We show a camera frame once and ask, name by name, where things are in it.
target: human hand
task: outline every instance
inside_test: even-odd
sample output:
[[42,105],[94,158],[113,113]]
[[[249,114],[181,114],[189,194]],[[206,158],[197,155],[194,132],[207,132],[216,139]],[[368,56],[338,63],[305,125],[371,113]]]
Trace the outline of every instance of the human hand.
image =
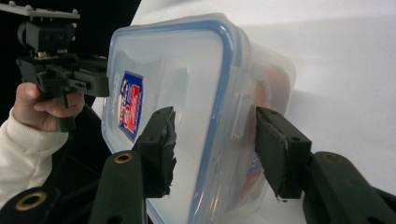
[[42,101],[41,92],[36,84],[25,82],[18,86],[12,114],[18,122],[43,132],[58,131],[56,118],[75,117],[81,111],[84,95],[73,91],[67,94],[68,106],[65,108],[59,98]]

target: clear plastic container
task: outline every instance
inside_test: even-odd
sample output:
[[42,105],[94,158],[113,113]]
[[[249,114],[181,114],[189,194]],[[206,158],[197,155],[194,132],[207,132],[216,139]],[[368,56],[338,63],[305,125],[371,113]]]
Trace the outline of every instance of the clear plastic container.
[[148,199],[155,223],[238,223],[262,201],[254,153],[255,107],[285,113],[293,64],[252,47],[222,14],[121,28],[112,37],[102,132],[113,152],[131,149],[151,114],[176,111],[171,194]]

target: white backdrop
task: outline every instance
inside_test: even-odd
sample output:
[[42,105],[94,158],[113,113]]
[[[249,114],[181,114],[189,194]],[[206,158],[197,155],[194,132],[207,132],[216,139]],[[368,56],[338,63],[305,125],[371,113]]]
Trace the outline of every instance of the white backdrop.
[[[312,151],[347,157],[370,184],[396,194],[396,2],[142,0],[132,25],[210,12],[292,60],[286,117]],[[301,201],[277,202],[271,190],[261,210],[262,223],[304,223]]]

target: white sleeve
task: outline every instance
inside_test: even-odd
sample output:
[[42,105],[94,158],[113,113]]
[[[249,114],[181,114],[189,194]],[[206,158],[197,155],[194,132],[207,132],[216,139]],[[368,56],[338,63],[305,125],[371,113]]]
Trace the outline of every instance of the white sleeve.
[[67,141],[67,133],[40,132],[12,116],[0,128],[0,209],[13,196],[44,184],[52,154]]

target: red white and blue label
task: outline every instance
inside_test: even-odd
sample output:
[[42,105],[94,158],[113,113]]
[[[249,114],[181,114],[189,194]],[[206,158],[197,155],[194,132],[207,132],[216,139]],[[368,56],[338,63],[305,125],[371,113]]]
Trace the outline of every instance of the red white and blue label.
[[125,72],[120,88],[119,127],[134,143],[143,102],[143,77]]

